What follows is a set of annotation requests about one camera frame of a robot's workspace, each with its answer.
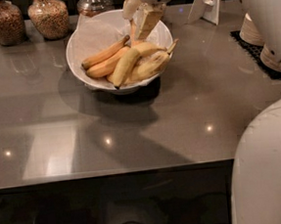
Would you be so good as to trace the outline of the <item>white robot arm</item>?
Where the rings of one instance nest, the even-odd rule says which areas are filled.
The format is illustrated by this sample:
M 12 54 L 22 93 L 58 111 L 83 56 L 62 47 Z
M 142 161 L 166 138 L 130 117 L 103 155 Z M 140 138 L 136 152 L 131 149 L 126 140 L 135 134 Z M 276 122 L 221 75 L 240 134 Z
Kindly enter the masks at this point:
M 242 0 L 281 68 L 281 0 Z M 281 100 L 246 128 L 233 162 L 232 224 L 281 224 Z

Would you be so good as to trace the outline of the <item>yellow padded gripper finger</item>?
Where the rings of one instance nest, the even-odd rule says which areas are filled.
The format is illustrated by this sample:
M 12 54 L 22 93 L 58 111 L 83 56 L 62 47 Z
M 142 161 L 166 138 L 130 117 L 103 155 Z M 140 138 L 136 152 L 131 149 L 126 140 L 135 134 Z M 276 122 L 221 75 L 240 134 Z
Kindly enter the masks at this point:
M 124 0 L 122 7 L 123 18 L 131 20 L 141 3 L 141 0 Z
M 164 15 L 165 3 L 158 5 L 152 4 L 141 4 L 133 17 L 136 23 L 136 38 L 145 40 L 149 34 L 156 27 L 157 23 L 161 20 Z

